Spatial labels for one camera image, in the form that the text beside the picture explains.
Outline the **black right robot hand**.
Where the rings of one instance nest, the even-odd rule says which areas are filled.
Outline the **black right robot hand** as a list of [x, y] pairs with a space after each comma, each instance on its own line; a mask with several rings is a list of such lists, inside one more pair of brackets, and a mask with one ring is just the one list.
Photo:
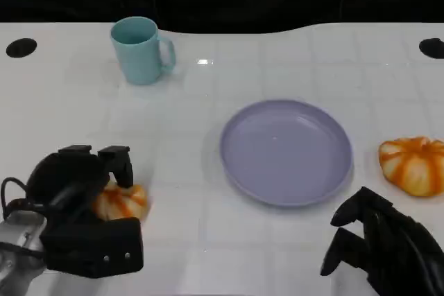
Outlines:
[[393, 203], [361, 187], [335, 211], [337, 231], [320, 274], [344, 262], [366, 272], [378, 295], [442, 295], [443, 250], [435, 238]]

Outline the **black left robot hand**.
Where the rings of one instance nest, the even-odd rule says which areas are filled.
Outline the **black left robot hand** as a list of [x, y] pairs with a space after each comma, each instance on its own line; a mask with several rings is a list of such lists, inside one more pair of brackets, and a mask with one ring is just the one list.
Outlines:
[[125, 189], [133, 185], [130, 148], [71, 145], [51, 153], [34, 168], [26, 199], [43, 208], [50, 223], [75, 223], [92, 210], [93, 201], [113, 177]]

